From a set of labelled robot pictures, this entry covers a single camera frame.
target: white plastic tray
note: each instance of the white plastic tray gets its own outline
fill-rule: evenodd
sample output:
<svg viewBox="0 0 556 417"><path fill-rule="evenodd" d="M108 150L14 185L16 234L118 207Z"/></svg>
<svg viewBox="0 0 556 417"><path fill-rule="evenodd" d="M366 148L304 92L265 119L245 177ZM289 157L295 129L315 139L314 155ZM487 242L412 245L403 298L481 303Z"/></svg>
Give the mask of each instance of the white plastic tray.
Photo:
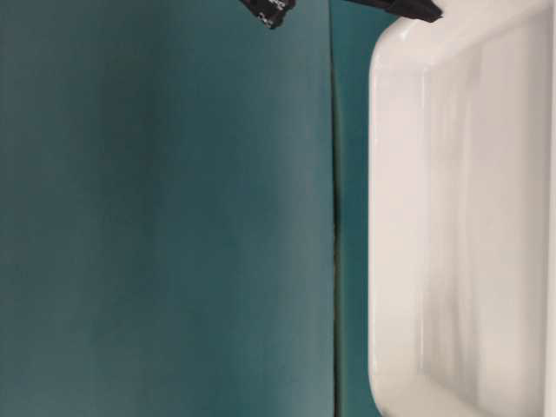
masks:
<svg viewBox="0 0 556 417"><path fill-rule="evenodd" d="M439 4L372 62L374 399L390 417L556 417L552 2Z"/></svg>

